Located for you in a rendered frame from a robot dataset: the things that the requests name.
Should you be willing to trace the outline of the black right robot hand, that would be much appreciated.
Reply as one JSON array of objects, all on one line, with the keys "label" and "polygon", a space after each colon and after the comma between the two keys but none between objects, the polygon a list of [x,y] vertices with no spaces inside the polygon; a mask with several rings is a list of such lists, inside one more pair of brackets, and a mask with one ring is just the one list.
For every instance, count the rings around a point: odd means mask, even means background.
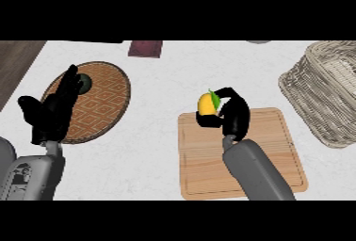
[{"label": "black right robot hand", "polygon": [[219,88],[214,92],[221,100],[216,114],[202,116],[196,111],[196,123],[199,127],[222,128],[222,135],[233,135],[233,140],[239,142],[249,128],[247,103],[233,88]]}]

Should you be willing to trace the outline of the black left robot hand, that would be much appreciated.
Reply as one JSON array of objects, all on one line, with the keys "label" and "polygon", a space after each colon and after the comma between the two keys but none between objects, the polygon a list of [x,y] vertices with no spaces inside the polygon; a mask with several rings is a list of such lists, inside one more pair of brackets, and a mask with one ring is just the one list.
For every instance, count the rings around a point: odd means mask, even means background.
[{"label": "black left robot hand", "polygon": [[17,104],[24,122],[32,125],[33,145],[44,141],[60,142],[66,136],[72,107],[78,100],[82,82],[78,67],[70,65],[58,82],[58,87],[41,103],[32,96],[20,96]]}]

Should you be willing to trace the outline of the yellow lemon with green leaf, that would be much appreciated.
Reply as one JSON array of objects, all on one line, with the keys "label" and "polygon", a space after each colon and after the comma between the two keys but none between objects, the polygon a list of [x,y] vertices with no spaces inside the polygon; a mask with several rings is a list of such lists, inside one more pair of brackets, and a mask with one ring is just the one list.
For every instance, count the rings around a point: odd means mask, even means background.
[{"label": "yellow lemon with green leaf", "polygon": [[203,115],[215,115],[219,107],[219,97],[212,90],[209,90],[197,100],[197,112]]}]

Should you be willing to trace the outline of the pale wooden cutting board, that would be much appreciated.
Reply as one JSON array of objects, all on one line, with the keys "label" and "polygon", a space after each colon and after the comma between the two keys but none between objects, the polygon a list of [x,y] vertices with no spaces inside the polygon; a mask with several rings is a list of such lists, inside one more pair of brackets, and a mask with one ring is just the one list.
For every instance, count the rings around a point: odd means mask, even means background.
[{"label": "pale wooden cutting board", "polygon": [[[307,189],[296,148],[281,112],[277,108],[249,111],[246,138],[258,145],[293,192]],[[187,200],[243,197],[245,193],[222,162],[222,129],[202,128],[196,113],[177,117],[180,194]]]}]

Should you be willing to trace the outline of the pale wicker basket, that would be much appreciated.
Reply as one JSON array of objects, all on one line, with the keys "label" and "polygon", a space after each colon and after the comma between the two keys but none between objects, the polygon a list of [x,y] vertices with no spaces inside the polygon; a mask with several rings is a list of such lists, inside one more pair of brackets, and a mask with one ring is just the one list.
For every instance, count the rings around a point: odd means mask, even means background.
[{"label": "pale wicker basket", "polygon": [[277,86],[320,143],[356,143],[356,40],[314,42]]}]

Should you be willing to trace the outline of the round brown woven placemat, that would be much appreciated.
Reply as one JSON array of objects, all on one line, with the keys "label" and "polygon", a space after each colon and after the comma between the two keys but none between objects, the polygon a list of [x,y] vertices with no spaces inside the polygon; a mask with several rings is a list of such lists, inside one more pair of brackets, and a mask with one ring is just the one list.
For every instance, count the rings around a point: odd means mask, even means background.
[{"label": "round brown woven placemat", "polygon": [[81,144],[101,136],[120,120],[129,104],[129,79],[113,64],[91,61],[78,65],[91,87],[78,96],[61,144]]}]

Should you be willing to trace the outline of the dark green round object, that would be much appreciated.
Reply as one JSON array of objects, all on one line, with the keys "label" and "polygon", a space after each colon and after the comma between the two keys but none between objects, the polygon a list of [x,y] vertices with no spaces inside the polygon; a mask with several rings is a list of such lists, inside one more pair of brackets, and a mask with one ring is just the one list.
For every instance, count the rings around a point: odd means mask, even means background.
[{"label": "dark green round object", "polygon": [[81,89],[79,89],[79,95],[85,94],[89,89],[91,89],[91,78],[86,74],[84,73],[79,73],[79,76],[81,76],[81,82],[82,82],[82,86],[81,86]]}]

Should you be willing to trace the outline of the dark maroon box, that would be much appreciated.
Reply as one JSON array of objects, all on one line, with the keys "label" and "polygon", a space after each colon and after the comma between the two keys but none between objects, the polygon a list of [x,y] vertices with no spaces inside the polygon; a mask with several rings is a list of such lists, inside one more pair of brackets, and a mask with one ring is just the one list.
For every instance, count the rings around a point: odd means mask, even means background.
[{"label": "dark maroon box", "polygon": [[134,40],[129,43],[128,56],[159,58],[160,47],[160,40]]}]

